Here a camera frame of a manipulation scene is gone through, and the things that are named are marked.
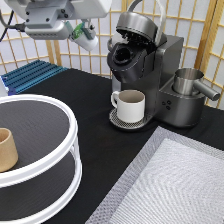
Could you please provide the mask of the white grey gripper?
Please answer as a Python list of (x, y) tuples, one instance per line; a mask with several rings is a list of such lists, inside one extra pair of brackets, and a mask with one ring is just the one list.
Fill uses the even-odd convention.
[(25, 21), (25, 33), (36, 40), (75, 38), (71, 23), (80, 19), (89, 40), (96, 36), (91, 20), (105, 17), (112, 0), (3, 0)]

